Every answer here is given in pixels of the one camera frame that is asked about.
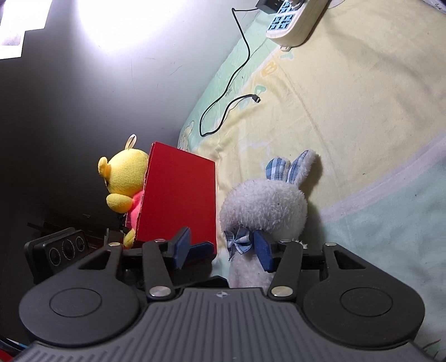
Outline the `white bunny plush front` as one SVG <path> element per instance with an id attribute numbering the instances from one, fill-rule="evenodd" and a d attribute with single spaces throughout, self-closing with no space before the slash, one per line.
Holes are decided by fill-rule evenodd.
<path id="1" fill-rule="evenodd" d="M 225 198 L 219 218 L 229 255 L 231 288 L 268 289 L 274 273 L 264 271 L 258 261 L 254 231 L 266 231 L 275 241 L 299 239 L 308 216 L 308 202 L 300 186 L 316 157 L 307 149 L 293 162 L 273 158 L 264 179 L 242 182 Z"/>

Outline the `yellow tiger plush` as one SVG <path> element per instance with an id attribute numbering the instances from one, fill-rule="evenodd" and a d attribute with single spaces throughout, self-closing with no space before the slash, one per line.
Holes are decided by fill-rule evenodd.
<path id="1" fill-rule="evenodd" d="M 104 180 L 109 195 L 107 206 L 115 213 L 125 215 L 127 232 L 123 238 L 126 249 L 133 247 L 137 229 L 137 218 L 144 192 L 144 180 L 147 172 L 149 155 L 135 149 L 137 136 L 129 136 L 122 151 L 111 159 L 105 156 L 98 161 L 98 174 Z"/>

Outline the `red cardboard box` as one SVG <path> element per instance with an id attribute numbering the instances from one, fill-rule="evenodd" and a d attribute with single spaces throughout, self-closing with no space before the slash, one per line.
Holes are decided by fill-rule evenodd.
<path id="1" fill-rule="evenodd" d="M 164 143 L 149 153 L 144 192 L 135 227 L 141 242 L 172 238 L 190 229 L 190 244 L 204 242 L 217 254 L 215 162 Z"/>

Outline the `white blue power strip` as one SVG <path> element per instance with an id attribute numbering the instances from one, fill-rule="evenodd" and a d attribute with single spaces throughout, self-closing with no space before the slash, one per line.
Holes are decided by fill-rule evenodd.
<path id="1" fill-rule="evenodd" d="M 328 6 L 327 0 L 284 1 L 266 31 L 282 48 L 302 45 Z"/>

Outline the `black power adapter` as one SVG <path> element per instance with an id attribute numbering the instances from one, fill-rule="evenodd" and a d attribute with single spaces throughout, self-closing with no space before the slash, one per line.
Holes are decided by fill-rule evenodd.
<path id="1" fill-rule="evenodd" d="M 258 0 L 256 7 L 266 14 L 276 14 L 283 4 L 283 0 Z"/>

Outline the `white wall paper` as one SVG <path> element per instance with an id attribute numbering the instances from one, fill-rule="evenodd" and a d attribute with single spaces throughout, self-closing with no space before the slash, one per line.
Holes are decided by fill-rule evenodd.
<path id="1" fill-rule="evenodd" d="M 1 1 L 1 60 L 20 58 L 25 33 L 43 30 L 52 1 Z"/>

